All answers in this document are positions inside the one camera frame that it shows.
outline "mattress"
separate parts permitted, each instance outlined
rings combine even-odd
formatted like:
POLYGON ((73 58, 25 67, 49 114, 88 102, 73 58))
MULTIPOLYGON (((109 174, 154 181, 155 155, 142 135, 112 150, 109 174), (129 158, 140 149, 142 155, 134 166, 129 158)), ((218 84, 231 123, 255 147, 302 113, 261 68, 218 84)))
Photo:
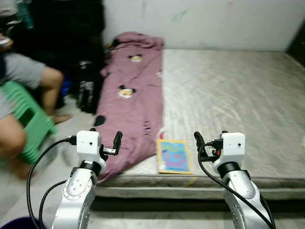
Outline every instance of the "mattress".
POLYGON ((281 52, 165 50, 162 78, 165 139, 188 143, 193 175, 158 174, 153 156, 99 184, 98 196, 222 199, 198 166, 193 133, 207 141, 227 130, 246 135, 242 169, 267 199, 305 199, 301 65, 281 52))

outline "colorful book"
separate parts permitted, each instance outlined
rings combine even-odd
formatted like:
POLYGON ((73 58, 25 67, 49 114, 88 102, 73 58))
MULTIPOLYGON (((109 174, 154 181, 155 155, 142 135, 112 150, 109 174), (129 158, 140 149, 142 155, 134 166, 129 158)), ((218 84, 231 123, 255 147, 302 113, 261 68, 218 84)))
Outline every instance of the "colorful book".
POLYGON ((159 173, 192 174, 187 143, 157 140, 159 173))

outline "green stool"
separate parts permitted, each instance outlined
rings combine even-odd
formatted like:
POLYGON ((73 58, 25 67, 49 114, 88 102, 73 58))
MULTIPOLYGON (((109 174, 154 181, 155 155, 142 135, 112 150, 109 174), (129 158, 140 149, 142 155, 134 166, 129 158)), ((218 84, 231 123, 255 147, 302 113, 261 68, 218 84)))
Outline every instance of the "green stool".
POLYGON ((44 138, 49 133, 56 133, 54 122, 20 84, 9 81, 2 86, 2 90, 11 104, 15 117, 27 133, 27 143, 22 156, 32 164, 40 155, 39 147, 44 138))

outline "pink blanket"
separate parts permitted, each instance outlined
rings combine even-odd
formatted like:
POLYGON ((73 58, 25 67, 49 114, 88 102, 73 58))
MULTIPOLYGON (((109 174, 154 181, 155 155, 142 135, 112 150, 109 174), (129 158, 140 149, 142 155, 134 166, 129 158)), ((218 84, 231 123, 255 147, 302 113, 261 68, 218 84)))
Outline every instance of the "pink blanket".
POLYGON ((101 181, 154 155, 163 126, 163 40, 125 32, 114 44, 110 63, 101 71, 105 80, 97 115, 105 122, 97 130, 105 147, 112 147, 117 131, 123 138, 119 154, 109 156, 101 181))

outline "person's foot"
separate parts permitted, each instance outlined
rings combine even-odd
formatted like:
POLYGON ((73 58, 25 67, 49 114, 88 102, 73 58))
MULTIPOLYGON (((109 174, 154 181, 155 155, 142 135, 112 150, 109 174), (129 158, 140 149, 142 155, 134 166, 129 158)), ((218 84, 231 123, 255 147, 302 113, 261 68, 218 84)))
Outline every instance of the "person's foot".
POLYGON ((62 123, 64 121, 67 121, 68 119, 72 118, 71 115, 68 115, 68 114, 63 114, 63 115, 53 115, 52 116, 52 120, 55 124, 58 124, 58 123, 62 123))
POLYGON ((20 180, 26 180, 28 178, 31 166, 17 157, 10 161, 10 168, 20 180))

